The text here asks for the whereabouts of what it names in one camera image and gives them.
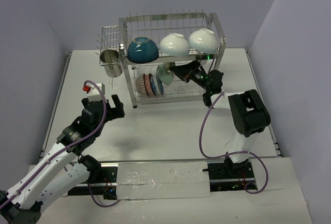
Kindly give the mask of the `pale green bowl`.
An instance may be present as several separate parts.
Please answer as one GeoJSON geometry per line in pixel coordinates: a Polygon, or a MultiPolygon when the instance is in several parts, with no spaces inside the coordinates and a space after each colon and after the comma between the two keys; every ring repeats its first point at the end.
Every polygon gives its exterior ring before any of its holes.
{"type": "Polygon", "coordinates": [[[170,70],[171,66],[175,66],[174,62],[162,63],[158,65],[156,75],[161,82],[167,86],[170,86],[173,82],[175,73],[170,70]]]}

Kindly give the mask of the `white bowl top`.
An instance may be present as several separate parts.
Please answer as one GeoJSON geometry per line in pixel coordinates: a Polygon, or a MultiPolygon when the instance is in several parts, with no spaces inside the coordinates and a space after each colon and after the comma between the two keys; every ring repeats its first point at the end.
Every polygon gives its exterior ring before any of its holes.
{"type": "Polygon", "coordinates": [[[159,51],[169,56],[187,56],[189,43],[182,34],[170,33],[165,36],[159,45],[159,51]]]}

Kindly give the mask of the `blue patterned bowl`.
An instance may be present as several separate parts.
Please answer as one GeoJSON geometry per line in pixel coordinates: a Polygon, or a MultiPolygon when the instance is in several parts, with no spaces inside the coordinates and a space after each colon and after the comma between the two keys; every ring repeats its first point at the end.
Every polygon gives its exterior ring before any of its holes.
{"type": "Polygon", "coordinates": [[[163,84],[157,75],[154,75],[154,81],[156,84],[158,95],[163,95],[164,94],[163,84]]]}

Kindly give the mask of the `geometric patterned bowl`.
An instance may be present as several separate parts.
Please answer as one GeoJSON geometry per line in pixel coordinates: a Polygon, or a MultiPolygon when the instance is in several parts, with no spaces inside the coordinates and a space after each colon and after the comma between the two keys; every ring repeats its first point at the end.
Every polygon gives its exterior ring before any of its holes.
{"type": "Polygon", "coordinates": [[[135,87],[136,91],[141,95],[141,96],[146,96],[146,88],[145,88],[145,82],[144,82],[144,74],[139,75],[135,79],[135,87]]]}

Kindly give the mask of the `white bowl dark rim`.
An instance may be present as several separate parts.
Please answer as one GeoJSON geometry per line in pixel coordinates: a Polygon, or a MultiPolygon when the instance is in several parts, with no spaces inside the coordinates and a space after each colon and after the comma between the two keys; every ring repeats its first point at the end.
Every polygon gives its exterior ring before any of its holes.
{"type": "Polygon", "coordinates": [[[193,32],[188,38],[188,43],[192,48],[206,54],[217,53],[218,42],[217,35],[206,28],[193,32]]]}

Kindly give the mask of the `floral patterned dark bowl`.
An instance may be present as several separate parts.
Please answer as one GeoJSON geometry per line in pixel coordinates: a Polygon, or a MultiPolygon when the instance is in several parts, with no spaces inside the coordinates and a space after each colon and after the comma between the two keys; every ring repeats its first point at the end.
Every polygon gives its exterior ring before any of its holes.
{"type": "Polygon", "coordinates": [[[155,96],[155,93],[152,89],[151,86],[151,76],[152,74],[144,74],[144,85],[145,85],[145,90],[148,96],[155,96]]]}

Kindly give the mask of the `teal bowl tan interior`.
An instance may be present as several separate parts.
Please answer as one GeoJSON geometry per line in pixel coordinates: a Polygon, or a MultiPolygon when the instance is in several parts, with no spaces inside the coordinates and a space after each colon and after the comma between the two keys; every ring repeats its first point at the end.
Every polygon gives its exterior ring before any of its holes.
{"type": "Polygon", "coordinates": [[[138,36],[132,40],[127,49],[127,58],[136,64],[146,64],[159,57],[155,42],[147,36],[138,36]]]}

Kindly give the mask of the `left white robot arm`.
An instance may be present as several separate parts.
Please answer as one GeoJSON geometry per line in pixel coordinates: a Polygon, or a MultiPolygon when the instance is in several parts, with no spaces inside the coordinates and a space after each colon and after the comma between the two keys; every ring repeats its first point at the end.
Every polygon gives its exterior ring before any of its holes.
{"type": "Polygon", "coordinates": [[[63,130],[39,164],[16,185],[1,191],[1,216],[8,223],[36,223],[64,193],[104,176],[101,163],[82,152],[100,136],[106,122],[125,116],[119,97],[112,95],[112,100],[114,107],[108,100],[82,99],[81,115],[63,130]]]}

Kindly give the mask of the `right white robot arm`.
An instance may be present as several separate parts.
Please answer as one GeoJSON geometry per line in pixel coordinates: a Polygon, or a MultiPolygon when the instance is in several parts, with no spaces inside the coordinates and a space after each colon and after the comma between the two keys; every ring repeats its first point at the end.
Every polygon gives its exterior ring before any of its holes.
{"type": "Polygon", "coordinates": [[[179,79],[195,82],[205,90],[203,102],[208,107],[199,132],[199,149],[207,159],[224,158],[224,169],[217,173],[236,178],[247,167],[250,150],[258,134],[270,125],[271,117],[259,93],[250,89],[243,93],[225,93],[222,90],[223,73],[219,70],[206,72],[199,61],[181,66],[170,66],[169,70],[179,79]],[[236,129],[231,149],[224,155],[208,156],[203,152],[202,135],[212,109],[229,108],[236,129]]]}

